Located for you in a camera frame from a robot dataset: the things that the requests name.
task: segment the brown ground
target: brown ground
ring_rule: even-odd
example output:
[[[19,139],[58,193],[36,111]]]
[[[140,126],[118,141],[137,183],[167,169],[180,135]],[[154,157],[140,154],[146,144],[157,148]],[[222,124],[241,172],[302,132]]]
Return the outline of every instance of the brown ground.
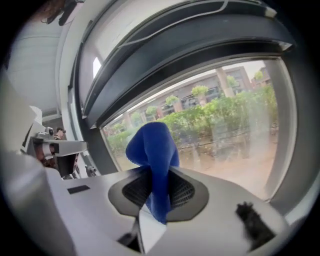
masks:
[[[212,156],[213,146],[211,143],[198,149],[195,147],[180,149],[180,166],[234,182],[256,196],[267,199],[264,186],[276,154],[276,135],[255,138],[250,143],[248,158],[243,158],[241,150],[236,146],[214,157]],[[125,156],[119,156],[116,159],[122,170],[137,167]]]

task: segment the blue fabric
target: blue fabric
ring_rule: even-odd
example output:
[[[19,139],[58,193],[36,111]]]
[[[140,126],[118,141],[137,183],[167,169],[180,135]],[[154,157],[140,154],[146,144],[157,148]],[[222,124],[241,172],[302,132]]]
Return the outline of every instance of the blue fabric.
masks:
[[[151,167],[152,191],[145,204],[154,218],[165,224],[167,213],[171,210],[169,166],[179,166],[178,149],[168,127],[162,122],[145,124],[133,136],[125,154],[134,164]]]

